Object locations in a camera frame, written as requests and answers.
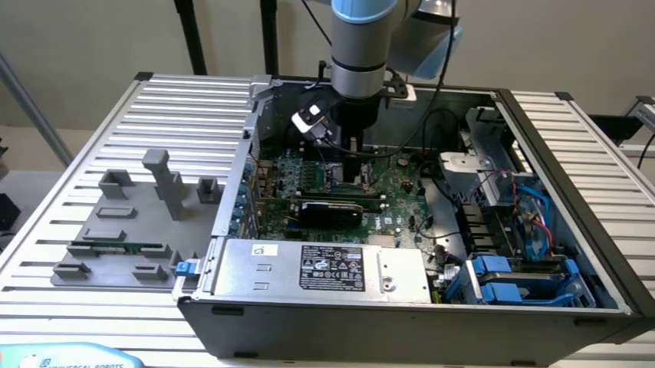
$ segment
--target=capacitor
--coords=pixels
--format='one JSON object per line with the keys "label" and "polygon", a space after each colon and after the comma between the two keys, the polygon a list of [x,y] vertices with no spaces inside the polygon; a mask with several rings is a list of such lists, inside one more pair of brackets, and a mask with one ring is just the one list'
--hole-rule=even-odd
{"label": "capacitor", "polygon": [[408,167],[410,166],[410,160],[408,159],[398,159],[396,161],[398,167]]}

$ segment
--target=black pole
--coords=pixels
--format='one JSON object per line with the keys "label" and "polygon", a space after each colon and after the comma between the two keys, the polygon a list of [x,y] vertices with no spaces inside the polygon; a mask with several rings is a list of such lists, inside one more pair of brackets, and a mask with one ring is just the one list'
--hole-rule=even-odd
{"label": "black pole", "polygon": [[265,73],[279,75],[277,66],[277,0],[259,0]]}
{"label": "black pole", "polygon": [[188,57],[195,75],[207,75],[204,65],[203,44],[197,31],[196,13],[193,12],[193,0],[175,0],[175,8],[183,23],[184,40],[187,41]]}

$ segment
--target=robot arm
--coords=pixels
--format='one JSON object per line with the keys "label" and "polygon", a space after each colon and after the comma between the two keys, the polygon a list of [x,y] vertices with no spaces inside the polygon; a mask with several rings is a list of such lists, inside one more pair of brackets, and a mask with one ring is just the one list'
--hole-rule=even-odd
{"label": "robot arm", "polygon": [[[375,96],[387,65],[424,79],[436,77],[450,26],[451,0],[332,0],[332,87],[339,95]],[[455,41],[460,34],[458,27]]]}
{"label": "robot arm", "polygon": [[[458,22],[452,9],[451,0],[332,0],[332,88],[292,117],[308,139],[362,152],[363,131],[378,120],[380,101],[398,96],[384,88],[384,73],[392,67],[418,77],[436,76]],[[460,33],[455,28],[455,40]],[[339,126],[338,136],[328,122]],[[344,178],[359,174],[359,161],[358,155],[344,157]]]}

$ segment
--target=blue cable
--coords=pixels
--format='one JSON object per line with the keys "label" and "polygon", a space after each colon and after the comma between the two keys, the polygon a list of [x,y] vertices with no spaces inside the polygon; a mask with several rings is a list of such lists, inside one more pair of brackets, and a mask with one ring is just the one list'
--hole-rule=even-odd
{"label": "blue cable", "polygon": [[[543,220],[544,220],[544,225],[547,228],[551,228],[551,200],[548,197],[546,197],[542,193],[539,193],[536,190],[534,190],[532,188],[530,188],[528,186],[524,186],[523,184],[520,184],[519,186],[516,186],[516,190],[520,190],[526,193],[528,193],[531,196],[542,199],[543,201],[543,207],[546,208],[546,215],[543,217]],[[544,256],[546,255],[546,251],[548,249],[548,246],[547,246],[547,243],[548,240],[547,240],[547,237],[546,239],[543,240],[543,245],[542,245],[542,248],[539,249],[539,255],[540,256]]]}

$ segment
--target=sticker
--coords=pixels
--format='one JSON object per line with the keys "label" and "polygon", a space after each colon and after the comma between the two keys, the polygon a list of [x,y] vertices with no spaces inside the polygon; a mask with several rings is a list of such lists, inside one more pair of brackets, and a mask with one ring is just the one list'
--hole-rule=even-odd
{"label": "sticker", "polygon": [[366,291],[362,248],[303,245],[300,287],[305,290]]}
{"label": "sticker", "polygon": [[252,244],[252,255],[277,255],[276,244]]}

